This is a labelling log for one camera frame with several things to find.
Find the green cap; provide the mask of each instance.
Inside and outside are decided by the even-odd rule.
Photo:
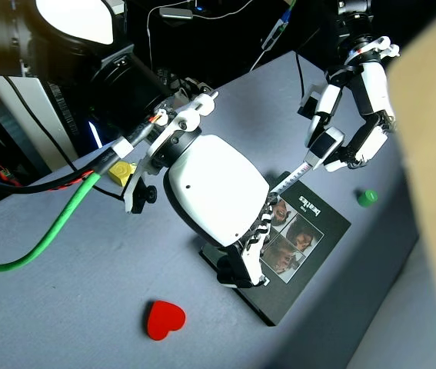
[[[363,192],[358,198],[358,203],[363,208],[367,208],[368,206],[372,206],[378,200],[378,194],[376,191],[367,190]]]

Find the yellow block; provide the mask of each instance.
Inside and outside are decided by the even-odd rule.
[[[113,167],[108,171],[108,175],[117,185],[124,187],[127,183],[130,175],[135,172],[135,165],[129,164],[125,161],[118,161]]]

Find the red heart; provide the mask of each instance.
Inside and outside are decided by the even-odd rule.
[[[166,301],[155,301],[148,319],[148,335],[155,341],[168,336],[170,331],[178,331],[184,326],[185,312],[177,305]]]

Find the tabletop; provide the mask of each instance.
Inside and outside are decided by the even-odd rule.
[[[321,70],[301,64],[305,86],[323,81]],[[215,111],[201,123],[205,134],[236,147],[266,178],[302,162],[309,120],[296,113],[293,53],[218,90]],[[345,90],[331,123],[350,137],[362,122]],[[216,281],[198,255],[203,240],[165,197],[162,174],[148,177],[158,200],[139,215],[92,191],[44,254],[0,273],[0,368],[344,367],[418,237],[403,164],[392,135],[367,167],[305,175],[351,227],[277,327]],[[99,186],[120,191],[109,178]],[[368,188],[379,201],[362,208],[354,193]],[[74,190],[1,201],[0,262],[29,251]],[[184,328],[159,342],[145,333],[154,300],[187,313]]]

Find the green cable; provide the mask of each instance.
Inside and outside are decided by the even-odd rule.
[[[55,219],[54,223],[50,229],[48,229],[47,233],[45,233],[40,242],[22,258],[7,264],[0,264],[0,271],[12,271],[13,269],[20,268],[30,261],[35,260],[43,251],[45,251],[100,177],[101,176],[98,173],[91,173],[86,180],[83,181],[81,186],[79,186],[78,190],[71,197],[71,200],[69,200],[67,205],[64,207],[64,210],[62,210],[62,213],[57,217],[57,219]]]

